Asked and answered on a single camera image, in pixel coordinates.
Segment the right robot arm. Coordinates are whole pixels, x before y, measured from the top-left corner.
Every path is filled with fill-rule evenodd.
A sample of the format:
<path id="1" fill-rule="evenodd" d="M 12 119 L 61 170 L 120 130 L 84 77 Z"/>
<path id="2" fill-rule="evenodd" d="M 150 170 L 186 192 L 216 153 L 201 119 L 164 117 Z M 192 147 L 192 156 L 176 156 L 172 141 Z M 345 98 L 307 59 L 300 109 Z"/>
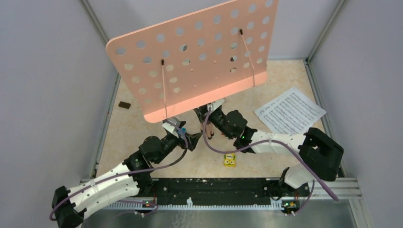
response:
<path id="1" fill-rule="evenodd" d="M 202 122 L 202 130 L 213 124 L 225 137 L 233 139 L 234 152 L 275 153 L 293 156 L 298 164 L 283 171 L 279 191 L 291 196 L 299 187 L 317 180 L 331 196 L 336 195 L 326 185 L 335 181 L 344 155 L 344 148 L 318 128 L 310 127 L 305 133 L 268 133 L 247 126 L 248 121 L 238 110 L 224 114 L 204 105 L 194 109 Z"/>

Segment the sheet music page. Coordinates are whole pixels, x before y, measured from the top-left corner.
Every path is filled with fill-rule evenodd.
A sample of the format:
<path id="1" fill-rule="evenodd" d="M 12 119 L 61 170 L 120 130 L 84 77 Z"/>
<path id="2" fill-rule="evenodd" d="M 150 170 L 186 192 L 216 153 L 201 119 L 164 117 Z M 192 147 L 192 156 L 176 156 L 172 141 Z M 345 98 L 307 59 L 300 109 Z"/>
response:
<path id="1" fill-rule="evenodd" d="M 272 133 L 305 133 L 326 111 L 295 87 L 254 111 Z"/>

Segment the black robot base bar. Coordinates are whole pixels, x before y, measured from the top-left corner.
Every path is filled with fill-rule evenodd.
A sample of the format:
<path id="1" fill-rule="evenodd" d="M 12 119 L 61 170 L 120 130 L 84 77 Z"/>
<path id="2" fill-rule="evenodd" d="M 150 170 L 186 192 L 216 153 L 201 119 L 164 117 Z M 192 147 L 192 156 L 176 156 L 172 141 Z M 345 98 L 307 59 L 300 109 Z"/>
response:
<path id="1" fill-rule="evenodd" d="M 195 206 L 269 205 L 292 195 L 277 178 L 159 178 L 140 193 L 159 205 L 184 205 L 191 199 Z"/>

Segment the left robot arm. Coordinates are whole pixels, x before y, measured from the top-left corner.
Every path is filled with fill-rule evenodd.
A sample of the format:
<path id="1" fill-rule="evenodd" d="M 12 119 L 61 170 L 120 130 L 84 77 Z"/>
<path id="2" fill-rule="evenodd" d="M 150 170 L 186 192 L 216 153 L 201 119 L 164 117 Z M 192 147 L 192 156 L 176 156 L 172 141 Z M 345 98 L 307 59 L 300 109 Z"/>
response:
<path id="1" fill-rule="evenodd" d="M 56 189 L 49 219 L 60 228 L 76 228 L 112 203 L 138 194 L 149 195 L 153 188 L 151 172 L 162 168 L 153 167 L 152 164 L 159 164 L 176 147 L 180 147 L 183 149 L 182 155 L 163 168 L 177 164 L 188 151 L 195 149 L 201 137 L 202 133 L 167 133 L 162 139 L 147 137 L 136 152 L 110 171 L 79 186 Z"/>

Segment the pink music stand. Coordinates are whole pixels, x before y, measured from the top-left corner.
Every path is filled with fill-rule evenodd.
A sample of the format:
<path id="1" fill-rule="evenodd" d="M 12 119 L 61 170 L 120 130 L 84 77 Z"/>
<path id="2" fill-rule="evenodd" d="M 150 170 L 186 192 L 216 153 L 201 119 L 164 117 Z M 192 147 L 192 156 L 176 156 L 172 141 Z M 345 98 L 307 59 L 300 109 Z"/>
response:
<path id="1" fill-rule="evenodd" d="M 231 0 L 115 37 L 106 52 L 157 123 L 263 84 L 278 5 Z"/>

